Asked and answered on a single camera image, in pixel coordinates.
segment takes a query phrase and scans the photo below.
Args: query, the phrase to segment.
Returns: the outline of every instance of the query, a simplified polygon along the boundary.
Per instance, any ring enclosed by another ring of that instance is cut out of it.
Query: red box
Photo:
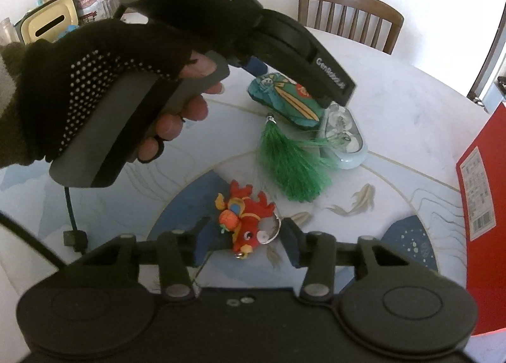
[[[474,335],[506,328],[506,107],[500,104],[457,163]]]

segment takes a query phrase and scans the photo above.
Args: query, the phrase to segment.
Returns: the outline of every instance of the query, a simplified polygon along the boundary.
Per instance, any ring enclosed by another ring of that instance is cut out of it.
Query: red toy fish
[[[237,257],[244,259],[261,243],[269,238],[265,231],[259,231],[258,225],[261,219],[274,215],[276,205],[267,203],[264,192],[258,194],[259,201],[254,201],[250,196],[253,186],[239,187],[236,180],[230,183],[230,197],[226,201],[219,194],[214,204],[222,213],[219,215],[219,225],[222,231],[231,231],[233,252]]]

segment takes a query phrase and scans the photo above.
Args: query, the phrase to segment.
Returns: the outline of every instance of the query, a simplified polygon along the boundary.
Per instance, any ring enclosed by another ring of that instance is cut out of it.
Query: chair backrest
[[[402,24],[404,23],[404,17],[397,12],[394,8],[387,5],[386,3],[379,0],[315,0],[318,1],[318,9],[316,11],[316,21],[315,21],[315,29],[324,30],[320,27],[321,24],[321,13],[323,8],[323,2],[330,3],[330,9],[328,12],[327,24],[325,27],[326,32],[331,32],[333,20],[334,20],[334,11],[337,5],[342,5],[341,10],[341,18],[337,27],[337,34],[342,36],[342,33],[345,28],[346,22],[346,13],[348,8],[353,8],[353,20],[350,26],[350,32],[348,33],[348,39],[354,40],[355,33],[357,29],[358,16],[360,11],[366,13],[364,26],[362,28],[362,33],[360,35],[360,43],[365,44],[367,39],[367,33],[369,31],[369,23],[371,20],[371,15],[378,17],[378,23],[376,24],[376,28],[374,30],[374,35],[371,40],[371,48],[376,48],[378,45],[378,38],[381,32],[381,25],[383,20],[390,22],[392,25],[390,27],[390,31],[388,36],[386,37],[385,45],[383,47],[383,52],[391,54],[394,50],[395,43],[397,38],[399,37],[399,32],[401,31]],[[299,0],[299,22],[302,25],[307,26],[308,22],[308,12],[309,12],[309,0]]]

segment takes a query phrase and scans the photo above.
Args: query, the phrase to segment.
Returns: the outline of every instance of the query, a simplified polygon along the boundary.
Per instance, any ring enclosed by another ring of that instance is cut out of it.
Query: gloved hand
[[[18,107],[30,157],[50,162],[63,153],[115,79],[132,69],[156,73],[171,87],[180,78],[208,76],[216,64],[193,51],[176,31],[151,22],[107,19],[82,26],[55,43],[38,40],[29,45],[21,65]],[[221,91],[217,84],[207,92]],[[206,102],[198,96],[181,116],[160,116],[156,134],[174,139],[182,129],[182,118],[206,116]],[[138,157],[150,161],[157,153],[158,142],[147,138]]]

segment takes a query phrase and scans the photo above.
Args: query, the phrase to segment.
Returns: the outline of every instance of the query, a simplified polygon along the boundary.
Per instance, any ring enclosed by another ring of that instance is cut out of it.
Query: sleeve
[[[31,164],[18,110],[17,82],[25,46],[0,46],[0,167]]]

